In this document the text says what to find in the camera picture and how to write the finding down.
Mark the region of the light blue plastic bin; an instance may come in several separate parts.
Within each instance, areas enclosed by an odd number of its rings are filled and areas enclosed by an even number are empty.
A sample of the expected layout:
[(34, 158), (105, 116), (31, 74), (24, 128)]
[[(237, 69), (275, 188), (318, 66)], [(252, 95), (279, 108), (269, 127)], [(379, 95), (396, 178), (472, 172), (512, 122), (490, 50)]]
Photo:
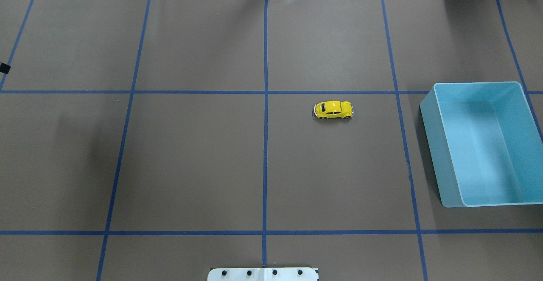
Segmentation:
[(444, 207), (542, 204), (542, 140), (518, 82), (438, 82), (420, 111)]

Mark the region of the yellow beetle toy car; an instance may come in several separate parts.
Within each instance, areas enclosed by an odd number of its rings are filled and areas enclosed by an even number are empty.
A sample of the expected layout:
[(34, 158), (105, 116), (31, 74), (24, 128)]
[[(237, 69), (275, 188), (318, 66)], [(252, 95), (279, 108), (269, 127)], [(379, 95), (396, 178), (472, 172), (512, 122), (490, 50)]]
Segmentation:
[(320, 120), (350, 119), (353, 117), (353, 105), (349, 101), (324, 101), (316, 103), (313, 115)]

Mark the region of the white pedestal column base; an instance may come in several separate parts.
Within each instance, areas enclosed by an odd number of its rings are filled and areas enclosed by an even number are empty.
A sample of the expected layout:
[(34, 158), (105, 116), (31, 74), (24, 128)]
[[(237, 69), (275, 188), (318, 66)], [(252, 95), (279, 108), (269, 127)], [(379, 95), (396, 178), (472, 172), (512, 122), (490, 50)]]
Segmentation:
[(211, 269), (208, 281), (318, 281), (312, 267), (256, 267)]

